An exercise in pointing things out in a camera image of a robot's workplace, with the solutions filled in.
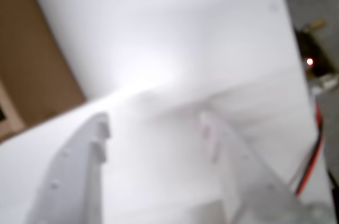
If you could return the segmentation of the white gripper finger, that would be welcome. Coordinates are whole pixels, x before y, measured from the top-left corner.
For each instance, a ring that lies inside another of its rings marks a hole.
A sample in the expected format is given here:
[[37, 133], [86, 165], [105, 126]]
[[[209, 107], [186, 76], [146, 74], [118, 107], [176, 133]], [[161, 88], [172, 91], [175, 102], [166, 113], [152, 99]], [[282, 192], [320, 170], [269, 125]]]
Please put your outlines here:
[[238, 196], [254, 223], [308, 223], [307, 208], [263, 161], [253, 147], [220, 115], [203, 111], [203, 138], [219, 174], [230, 164]]
[[53, 156], [26, 223], [102, 223], [102, 174], [109, 117], [86, 120]]

